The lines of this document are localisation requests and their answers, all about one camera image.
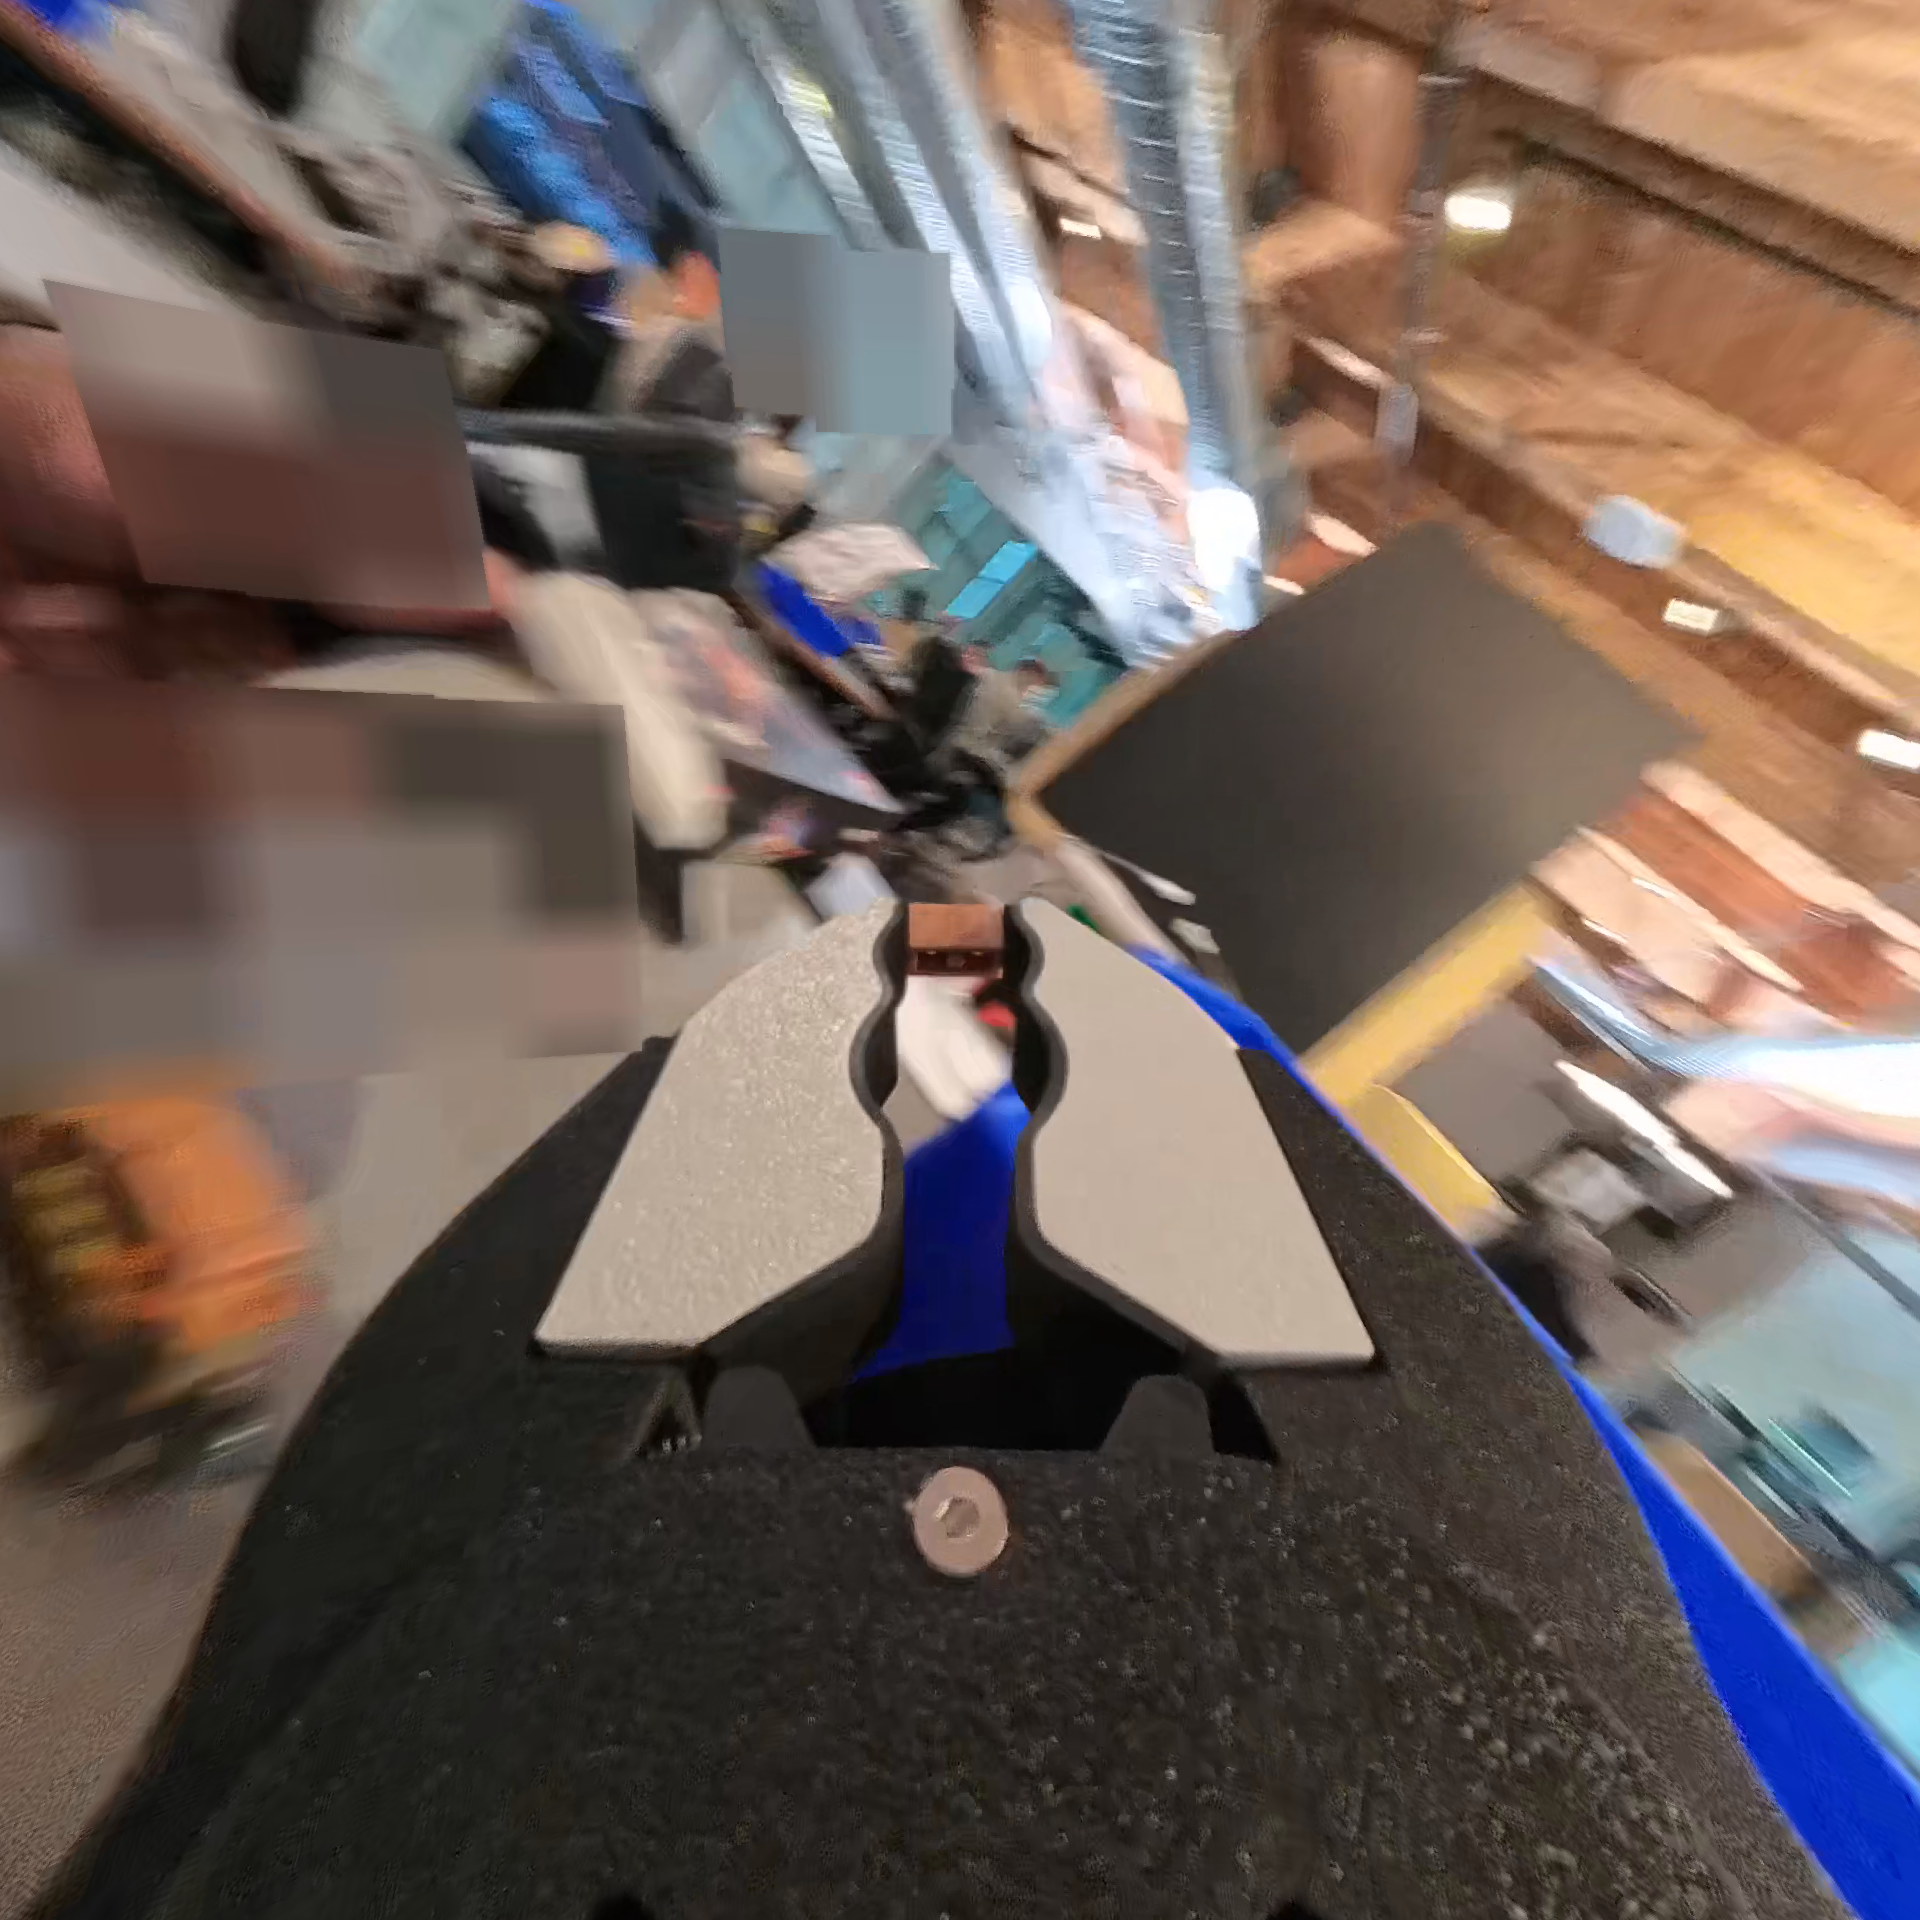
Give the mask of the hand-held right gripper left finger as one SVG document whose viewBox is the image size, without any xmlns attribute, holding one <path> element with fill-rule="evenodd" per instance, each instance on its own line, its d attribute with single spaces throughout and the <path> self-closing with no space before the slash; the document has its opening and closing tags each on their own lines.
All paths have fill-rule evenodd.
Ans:
<svg viewBox="0 0 1920 1920">
<path fill-rule="evenodd" d="M 867 1359 L 902 1288 L 904 908 L 731 977 L 671 1039 L 534 1331 L 568 1359 Z"/>
</svg>

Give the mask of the silver spiral ventilation duct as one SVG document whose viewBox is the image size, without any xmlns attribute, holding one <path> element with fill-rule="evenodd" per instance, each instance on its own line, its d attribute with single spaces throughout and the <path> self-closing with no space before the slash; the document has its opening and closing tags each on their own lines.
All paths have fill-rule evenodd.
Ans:
<svg viewBox="0 0 1920 1920">
<path fill-rule="evenodd" d="M 1245 336 L 1232 195 L 1232 75 L 1215 7 L 1070 1 L 1072 49 L 1099 84 L 1161 344 L 1185 408 L 1189 547 L 1228 632 L 1264 609 L 1264 413 Z"/>
</svg>

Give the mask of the multicoloured toy brick assembly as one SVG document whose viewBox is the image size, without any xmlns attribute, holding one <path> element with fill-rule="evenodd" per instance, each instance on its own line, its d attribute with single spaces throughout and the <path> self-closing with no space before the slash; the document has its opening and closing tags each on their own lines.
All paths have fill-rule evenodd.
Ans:
<svg viewBox="0 0 1920 1920">
<path fill-rule="evenodd" d="M 224 1102 L 7 1116 L 1 1203 L 5 1287 L 53 1389 L 140 1409 L 240 1398 L 304 1305 L 302 1207 Z"/>
</svg>

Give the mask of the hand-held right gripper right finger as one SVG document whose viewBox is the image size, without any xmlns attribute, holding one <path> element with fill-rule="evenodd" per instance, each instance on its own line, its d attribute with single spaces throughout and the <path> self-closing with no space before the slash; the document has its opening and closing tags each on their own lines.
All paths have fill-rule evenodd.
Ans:
<svg viewBox="0 0 1920 1920">
<path fill-rule="evenodd" d="M 1004 915 L 1014 990 L 1009 1313 L 1097 1301 L 1235 1372 L 1359 1369 L 1375 1344 L 1232 1033 L 1047 900 Z"/>
</svg>

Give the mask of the white ceiling sensor box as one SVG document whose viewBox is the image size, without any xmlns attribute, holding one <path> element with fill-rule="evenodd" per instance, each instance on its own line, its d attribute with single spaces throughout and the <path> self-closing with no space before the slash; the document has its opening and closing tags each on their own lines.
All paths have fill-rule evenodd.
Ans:
<svg viewBox="0 0 1920 1920">
<path fill-rule="evenodd" d="M 1627 494 L 1595 499 L 1579 534 L 1607 559 L 1631 569 L 1663 572 L 1689 551 L 1689 533 L 1680 521 Z"/>
</svg>

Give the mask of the black board panel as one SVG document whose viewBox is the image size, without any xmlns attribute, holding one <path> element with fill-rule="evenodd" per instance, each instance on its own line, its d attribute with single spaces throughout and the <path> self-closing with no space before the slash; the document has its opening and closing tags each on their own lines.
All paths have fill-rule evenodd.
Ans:
<svg viewBox="0 0 1920 1920">
<path fill-rule="evenodd" d="M 1419 521 L 1117 683 L 1017 791 L 1190 891 L 1303 1056 L 1696 737 L 1457 528 Z"/>
</svg>

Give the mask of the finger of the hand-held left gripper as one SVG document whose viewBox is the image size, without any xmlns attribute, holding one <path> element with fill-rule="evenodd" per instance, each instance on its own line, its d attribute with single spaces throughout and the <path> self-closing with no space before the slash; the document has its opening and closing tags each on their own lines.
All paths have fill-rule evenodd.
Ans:
<svg viewBox="0 0 1920 1920">
<path fill-rule="evenodd" d="M 511 590 L 511 632 L 556 694 L 621 719 L 631 805 L 649 846 L 715 847 L 728 828 L 728 780 L 631 596 L 575 572 L 526 573 Z"/>
</svg>

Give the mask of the brown toy brick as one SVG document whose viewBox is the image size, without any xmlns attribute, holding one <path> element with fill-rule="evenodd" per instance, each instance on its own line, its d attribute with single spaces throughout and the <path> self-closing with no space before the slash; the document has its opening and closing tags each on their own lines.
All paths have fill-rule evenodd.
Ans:
<svg viewBox="0 0 1920 1920">
<path fill-rule="evenodd" d="M 981 980 L 1004 966 L 1005 919 L 998 903 L 909 903 L 902 937 L 907 975 Z"/>
</svg>

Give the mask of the printed cardboard box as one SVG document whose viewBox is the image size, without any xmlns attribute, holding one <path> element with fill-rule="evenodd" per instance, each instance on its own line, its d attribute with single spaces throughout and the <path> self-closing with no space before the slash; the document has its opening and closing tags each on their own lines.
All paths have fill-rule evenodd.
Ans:
<svg viewBox="0 0 1920 1920">
<path fill-rule="evenodd" d="M 901 819 L 895 797 L 728 603 L 665 590 L 628 591 L 628 605 L 740 797 L 766 789 L 774 800 L 816 800 L 852 828 Z"/>
</svg>

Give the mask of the blue plastic bin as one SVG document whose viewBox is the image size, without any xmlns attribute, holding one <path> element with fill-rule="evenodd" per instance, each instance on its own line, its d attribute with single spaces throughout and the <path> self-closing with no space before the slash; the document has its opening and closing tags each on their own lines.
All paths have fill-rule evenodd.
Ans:
<svg viewBox="0 0 1920 1920">
<path fill-rule="evenodd" d="M 1014 1333 L 1014 1095 L 907 1159 L 859 1436 L 1005 1468 L 981 1579 L 861 1551 L 861 1867 L 888 1916 L 1915 1916 L 1915 1790 L 1468 1256 L 1251 1039 L 1377 1357 L 1220 1384 Z"/>
</svg>

